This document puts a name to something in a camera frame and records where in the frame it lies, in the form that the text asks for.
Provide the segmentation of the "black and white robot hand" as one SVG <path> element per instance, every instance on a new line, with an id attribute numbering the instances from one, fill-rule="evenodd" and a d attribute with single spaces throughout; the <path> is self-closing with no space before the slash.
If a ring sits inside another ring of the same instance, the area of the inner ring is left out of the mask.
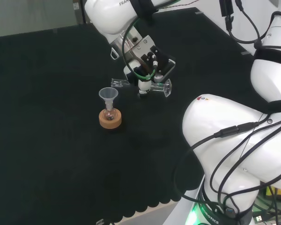
<path id="1" fill-rule="evenodd" d="M 124 52 L 128 61 L 124 67 L 126 83 L 138 87 L 139 95 L 150 91 L 162 92 L 165 97 L 171 94 L 168 76 L 176 65 L 175 59 L 157 48 L 149 35 L 125 41 Z"/>

